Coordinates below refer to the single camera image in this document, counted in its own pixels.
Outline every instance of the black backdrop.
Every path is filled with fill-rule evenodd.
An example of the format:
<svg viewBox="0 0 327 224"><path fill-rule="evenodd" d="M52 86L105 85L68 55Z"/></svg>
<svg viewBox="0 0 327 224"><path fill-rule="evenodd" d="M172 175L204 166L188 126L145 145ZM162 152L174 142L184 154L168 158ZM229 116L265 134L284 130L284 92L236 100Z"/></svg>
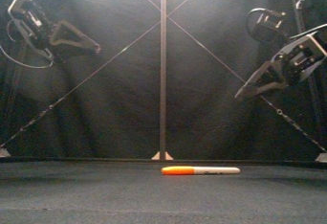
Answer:
<svg viewBox="0 0 327 224"><path fill-rule="evenodd" d="M14 156L149 159L160 150L160 6L161 0L68 0L48 13L101 44L100 56L45 70L21 69L1 56L2 142L106 63L7 144ZM284 11L296 34L290 0L166 0L165 150L174 159L313 160L318 152L262 100L233 98L238 78L280 48L248 37L253 8ZM15 44L5 45L15 55ZM27 50L23 60L38 61ZM314 137L308 84L266 98Z"/></svg>

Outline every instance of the black table surface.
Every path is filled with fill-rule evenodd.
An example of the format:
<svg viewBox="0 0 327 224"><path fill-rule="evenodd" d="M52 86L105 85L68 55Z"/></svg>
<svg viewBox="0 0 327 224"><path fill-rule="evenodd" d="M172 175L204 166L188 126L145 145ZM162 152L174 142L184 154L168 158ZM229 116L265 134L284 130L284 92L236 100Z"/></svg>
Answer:
<svg viewBox="0 0 327 224"><path fill-rule="evenodd" d="M0 223L327 223L327 169L238 165L236 175L166 176L164 166L0 164Z"/></svg>

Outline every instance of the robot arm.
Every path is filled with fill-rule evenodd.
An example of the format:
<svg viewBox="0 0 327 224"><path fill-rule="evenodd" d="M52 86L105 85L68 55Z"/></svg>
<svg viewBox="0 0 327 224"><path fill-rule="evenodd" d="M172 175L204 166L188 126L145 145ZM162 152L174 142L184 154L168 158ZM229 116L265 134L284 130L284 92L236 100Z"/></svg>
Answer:
<svg viewBox="0 0 327 224"><path fill-rule="evenodd" d="M240 88L234 98L252 98L266 91L284 89L308 78L327 57L327 31L316 28L286 44L265 61Z"/></svg>

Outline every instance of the metal rod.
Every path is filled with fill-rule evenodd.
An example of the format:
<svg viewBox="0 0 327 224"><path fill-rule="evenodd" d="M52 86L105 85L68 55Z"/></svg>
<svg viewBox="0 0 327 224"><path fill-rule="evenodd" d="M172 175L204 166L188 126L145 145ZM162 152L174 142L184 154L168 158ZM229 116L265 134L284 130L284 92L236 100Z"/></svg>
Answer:
<svg viewBox="0 0 327 224"><path fill-rule="evenodd" d="M296 2L297 0L290 0L292 2L292 9L293 9L293 16L294 16L294 22L296 22L296 28L298 34L305 31L305 25L304 25L304 19L302 14L296 10ZM309 84L309 91L310 91L310 97L312 97L312 113L313 113L313 119L316 123L316 135L317 135L317 141L324 142L325 135L322 133L322 115L321 115L321 104L318 101L318 94L316 89L316 84L313 77L308 77L308 84Z"/></svg>
<svg viewBox="0 0 327 224"><path fill-rule="evenodd" d="M166 50L166 2L161 0L161 71L160 71L160 160L165 160L165 52Z"/></svg>

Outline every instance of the orange marker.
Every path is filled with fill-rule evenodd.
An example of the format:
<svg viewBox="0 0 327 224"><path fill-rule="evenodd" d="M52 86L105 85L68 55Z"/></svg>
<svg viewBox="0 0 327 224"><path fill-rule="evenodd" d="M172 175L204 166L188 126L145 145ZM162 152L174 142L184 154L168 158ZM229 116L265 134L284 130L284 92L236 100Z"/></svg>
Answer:
<svg viewBox="0 0 327 224"><path fill-rule="evenodd" d="M164 175L237 174L238 172L238 168L225 167L165 167L161 169Z"/></svg>

